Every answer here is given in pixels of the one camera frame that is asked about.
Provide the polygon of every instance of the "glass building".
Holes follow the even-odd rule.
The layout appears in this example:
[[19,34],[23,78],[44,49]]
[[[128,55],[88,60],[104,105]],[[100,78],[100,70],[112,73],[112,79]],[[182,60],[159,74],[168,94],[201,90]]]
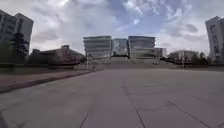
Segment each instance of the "glass building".
[[125,38],[113,39],[113,54],[128,55],[128,40]]
[[85,52],[92,59],[110,59],[112,52],[111,36],[84,37]]
[[154,58],[155,37],[129,36],[131,58]]

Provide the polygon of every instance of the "pavement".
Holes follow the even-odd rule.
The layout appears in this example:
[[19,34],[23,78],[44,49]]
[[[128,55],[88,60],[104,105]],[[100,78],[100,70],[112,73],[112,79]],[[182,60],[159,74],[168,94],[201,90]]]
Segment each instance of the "pavement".
[[20,88],[46,83],[54,80],[60,80],[68,77],[74,77],[89,73],[88,70],[64,71],[56,73],[44,73],[34,75],[3,75],[0,74],[0,93],[13,91]]
[[110,69],[0,95],[0,128],[224,128],[224,72]]

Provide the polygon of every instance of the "sky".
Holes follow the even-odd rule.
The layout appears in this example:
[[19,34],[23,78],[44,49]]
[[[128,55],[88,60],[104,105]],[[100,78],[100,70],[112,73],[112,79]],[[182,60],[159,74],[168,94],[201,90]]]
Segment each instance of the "sky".
[[205,21],[224,17],[224,0],[0,0],[0,9],[34,20],[31,49],[70,45],[83,37],[156,37],[156,46],[209,53]]

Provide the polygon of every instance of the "tall building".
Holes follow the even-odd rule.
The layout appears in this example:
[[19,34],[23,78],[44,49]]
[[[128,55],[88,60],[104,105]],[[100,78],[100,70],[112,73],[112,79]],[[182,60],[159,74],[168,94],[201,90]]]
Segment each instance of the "tall building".
[[155,57],[155,37],[129,36],[128,43],[131,58]]
[[224,64],[224,19],[216,16],[206,21],[205,24],[209,38],[211,61]]
[[30,18],[21,13],[12,16],[0,10],[0,42],[11,41],[15,33],[21,33],[24,41],[28,43],[25,47],[29,51],[32,29],[33,20]]
[[112,43],[113,53],[118,55],[128,55],[128,40],[125,38],[113,39]]
[[167,57],[167,50],[166,48],[155,48],[155,56],[156,57]]
[[92,59],[110,59],[112,54],[111,36],[84,37],[85,52]]

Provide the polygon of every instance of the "office building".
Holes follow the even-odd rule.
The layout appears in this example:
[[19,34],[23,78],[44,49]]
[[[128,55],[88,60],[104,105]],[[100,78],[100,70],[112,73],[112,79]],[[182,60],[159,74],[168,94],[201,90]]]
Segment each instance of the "office building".
[[129,36],[130,58],[154,58],[155,37]]
[[205,22],[212,63],[224,64],[224,19],[218,16]]
[[0,42],[9,42],[14,38],[15,33],[21,33],[24,41],[28,43],[25,47],[29,51],[32,29],[33,20],[30,18],[21,13],[12,16],[0,10]]
[[167,57],[167,50],[166,48],[155,48],[155,57]]
[[91,59],[110,59],[112,55],[111,36],[84,37],[86,55]]
[[34,49],[30,55],[30,63],[40,64],[79,64],[85,60],[85,56],[64,45],[59,49],[40,51]]
[[113,39],[113,54],[128,55],[128,40],[125,38]]
[[199,57],[199,53],[191,50],[178,50],[169,54],[169,58],[174,62],[181,62],[182,58],[184,58],[185,62],[191,62],[194,56]]

